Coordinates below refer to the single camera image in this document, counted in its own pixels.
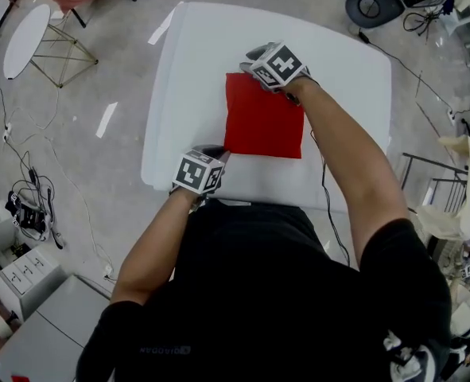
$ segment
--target tabletop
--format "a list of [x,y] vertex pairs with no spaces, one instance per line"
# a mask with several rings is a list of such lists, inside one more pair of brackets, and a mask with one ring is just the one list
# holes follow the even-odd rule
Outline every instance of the tabletop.
[[51,8],[42,4],[22,19],[6,47],[3,60],[5,78],[12,80],[29,64],[44,37],[50,17]]
[[[153,86],[142,158],[146,184],[170,190],[180,153],[200,144],[223,144],[225,74],[239,72],[246,52],[280,40],[386,151],[391,71],[383,54],[353,38],[282,14],[185,3],[175,9]],[[300,160],[232,154],[215,197],[326,209],[321,157],[310,130],[305,121]],[[332,211],[345,212],[344,197],[329,172],[325,184]]]

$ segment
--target gray floor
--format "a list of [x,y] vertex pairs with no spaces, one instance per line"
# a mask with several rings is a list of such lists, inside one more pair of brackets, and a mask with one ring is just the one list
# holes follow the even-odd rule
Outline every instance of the gray floor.
[[[74,17],[64,25],[65,31],[79,38],[99,58],[99,64],[59,92],[56,118],[56,89],[38,72],[27,68],[17,79],[8,81],[2,74],[2,60],[15,27],[37,4],[48,0],[20,0],[2,28],[0,37],[0,87],[5,93],[7,118],[13,124],[12,139],[19,152],[28,150],[39,173],[52,179],[56,187],[57,230],[66,242],[58,252],[49,250],[68,271],[86,276],[111,289],[102,280],[103,263],[95,256],[91,244],[88,214],[81,195],[67,176],[79,187],[91,214],[95,241],[111,257],[115,274],[123,258],[146,225],[165,201],[140,178],[142,146],[146,118],[157,64],[164,42],[147,43],[152,32],[179,1],[222,2],[288,14],[349,35],[344,11],[345,0],[95,0],[79,12],[89,18],[82,29]],[[402,21],[396,20],[368,34],[371,41],[400,57],[431,84],[454,108],[464,110],[470,104],[470,71],[464,64],[464,50],[456,35],[448,37],[441,24],[431,26],[425,35],[407,33]],[[51,49],[60,51],[59,44]],[[446,117],[446,106],[424,84],[392,61],[393,100],[388,158],[399,173],[401,153],[410,152],[447,162],[449,156],[437,144],[437,134],[420,110],[423,108],[439,134],[452,135],[453,125]],[[48,60],[46,70],[57,67]],[[118,102],[115,113],[102,138],[95,136],[109,103]],[[19,161],[13,151],[2,144],[3,117],[0,101],[0,199],[6,199],[12,184],[21,178]],[[60,165],[53,154],[52,143]],[[406,195],[410,205],[420,199],[431,172],[414,168]],[[342,255],[333,237],[325,212],[307,211],[320,240],[329,244],[329,253],[341,261]],[[348,219],[335,215],[342,241],[350,250]]]

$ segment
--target forearm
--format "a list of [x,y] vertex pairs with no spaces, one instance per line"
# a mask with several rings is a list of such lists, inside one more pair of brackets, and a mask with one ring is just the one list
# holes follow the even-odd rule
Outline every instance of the forearm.
[[392,218],[407,217],[398,180],[371,136],[319,85],[301,78],[287,90],[305,109],[320,152],[346,199],[359,260],[375,230]]
[[111,303],[129,299],[144,304],[169,280],[195,197],[183,189],[171,194],[123,261]]

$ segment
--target shirt sleeve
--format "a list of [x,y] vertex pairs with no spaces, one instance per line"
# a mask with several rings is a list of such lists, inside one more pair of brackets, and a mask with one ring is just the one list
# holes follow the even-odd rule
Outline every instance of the shirt sleeve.
[[116,302],[102,313],[77,363],[76,382],[107,382],[117,364],[137,348],[143,307]]
[[450,292],[409,220],[394,220],[372,236],[360,273],[386,327],[407,346],[427,346],[440,371],[449,355]]

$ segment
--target folded red cloth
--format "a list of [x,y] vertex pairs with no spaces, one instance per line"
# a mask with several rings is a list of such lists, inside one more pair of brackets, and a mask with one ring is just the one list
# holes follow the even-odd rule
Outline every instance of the folded red cloth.
[[304,110],[282,93],[266,92],[246,73],[226,74],[224,147],[232,153],[301,158]]

